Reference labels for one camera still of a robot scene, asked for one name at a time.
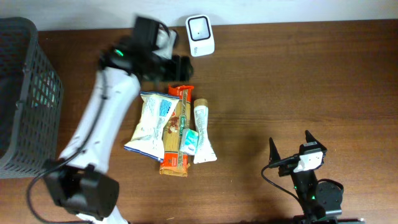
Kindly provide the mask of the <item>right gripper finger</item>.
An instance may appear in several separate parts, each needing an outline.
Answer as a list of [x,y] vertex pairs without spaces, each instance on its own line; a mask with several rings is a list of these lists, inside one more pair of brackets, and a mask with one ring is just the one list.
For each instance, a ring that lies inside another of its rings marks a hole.
[[274,168],[277,167],[277,163],[280,161],[280,155],[272,138],[269,138],[269,148],[270,153],[268,166],[269,168]]
[[326,147],[310,133],[309,130],[305,131],[305,139],[307,143],[315,142],[322,151],[326,151]]

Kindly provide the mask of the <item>white blue snack bag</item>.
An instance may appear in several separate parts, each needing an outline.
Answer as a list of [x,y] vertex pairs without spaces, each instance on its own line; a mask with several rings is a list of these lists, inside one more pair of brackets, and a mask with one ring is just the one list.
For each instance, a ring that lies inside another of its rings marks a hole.
[[124,149],[163,162],[163,131],[180,99],[153,91],[142,91],[140,96],[143,100],[141,118]]

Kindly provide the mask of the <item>white tube with cork cap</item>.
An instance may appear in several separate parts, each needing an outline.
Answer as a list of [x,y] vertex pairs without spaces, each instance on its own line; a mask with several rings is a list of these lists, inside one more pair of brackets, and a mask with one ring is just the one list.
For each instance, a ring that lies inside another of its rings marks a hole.
[[198,133],[198,144],[193,159],[194,164],[204,162],[213,162],[217,160],[217,156],[213,150],[208,135],[208,101],[200,98],[194,101],[194,118],[195,127]]

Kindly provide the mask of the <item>small teal white tissue pack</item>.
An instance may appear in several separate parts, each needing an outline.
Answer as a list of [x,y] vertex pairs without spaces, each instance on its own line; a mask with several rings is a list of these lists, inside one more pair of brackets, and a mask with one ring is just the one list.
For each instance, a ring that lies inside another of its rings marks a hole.
[[199,134],[189,128],[185,128],[182,132],[180,143],[180,152],[189,156],[194,156],[197,151]]

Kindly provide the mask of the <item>orange spaghetti packet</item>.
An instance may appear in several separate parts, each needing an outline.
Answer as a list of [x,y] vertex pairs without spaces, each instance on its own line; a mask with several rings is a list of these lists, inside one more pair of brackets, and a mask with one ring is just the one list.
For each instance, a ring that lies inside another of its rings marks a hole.
[[186,177],[188,175],[189,155],[180,152],[183,130],[190,127],[192,90],[194,86],[181,85],[169,86],[168,94],[177,96],[179,102],[176,105],[163,132],[165,147],[164,161],[160,165],[159,173]]

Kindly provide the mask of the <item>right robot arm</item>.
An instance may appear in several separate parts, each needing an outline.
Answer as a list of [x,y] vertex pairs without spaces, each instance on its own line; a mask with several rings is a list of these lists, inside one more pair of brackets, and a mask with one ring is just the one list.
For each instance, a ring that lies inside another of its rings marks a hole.
[[[282,159],[270,138],[269,163],[261,170],[262,178],[298,201],[303,214],[295,216],[294,223],[338,223],[344,187],[337,181],[316,177],[315,170],[324,164],[327,148],[308,130],[305,131],[305,139],[306,143],[300,145],[297,154]],[[280,177],[291,177],[294,193],[265,177],[264,171],[273,168],[278,168]]]

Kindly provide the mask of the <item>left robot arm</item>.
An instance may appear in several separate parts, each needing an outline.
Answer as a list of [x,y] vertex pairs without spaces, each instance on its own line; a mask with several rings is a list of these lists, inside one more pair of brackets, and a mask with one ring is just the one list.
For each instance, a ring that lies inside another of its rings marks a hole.
[[139,16],[132,34],[101,54],[73,137],[40,175],[54,204],[78,223],[124,223],[116,205],[119,184],[107,176],[114,140],[142,82],[186,82],[192,76],[189,58],[173,53],[178,38],[163,22]]

